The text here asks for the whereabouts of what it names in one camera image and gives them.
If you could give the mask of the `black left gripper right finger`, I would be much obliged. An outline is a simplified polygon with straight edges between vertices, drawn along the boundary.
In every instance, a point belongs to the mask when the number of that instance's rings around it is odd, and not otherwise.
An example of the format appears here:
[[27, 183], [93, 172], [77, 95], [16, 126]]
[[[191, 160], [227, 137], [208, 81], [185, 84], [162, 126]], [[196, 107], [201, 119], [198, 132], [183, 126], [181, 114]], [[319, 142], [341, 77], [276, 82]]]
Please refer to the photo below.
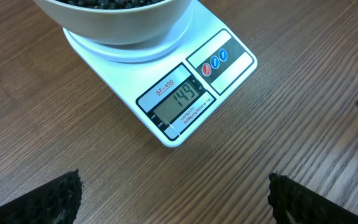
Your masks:
[[358, 224], [358, 215], [285, 175], [271, 173], [268, 204], [278, 224]]

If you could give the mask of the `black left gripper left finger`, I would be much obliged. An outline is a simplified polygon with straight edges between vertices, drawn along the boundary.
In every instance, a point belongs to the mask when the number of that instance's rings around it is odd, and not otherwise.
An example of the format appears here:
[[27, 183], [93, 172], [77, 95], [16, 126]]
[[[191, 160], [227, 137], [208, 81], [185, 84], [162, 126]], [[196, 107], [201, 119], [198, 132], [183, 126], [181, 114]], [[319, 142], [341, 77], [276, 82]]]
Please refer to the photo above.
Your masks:
[[73, 170], [0, 206], [0, 224], [73, 224], [83, 182]]

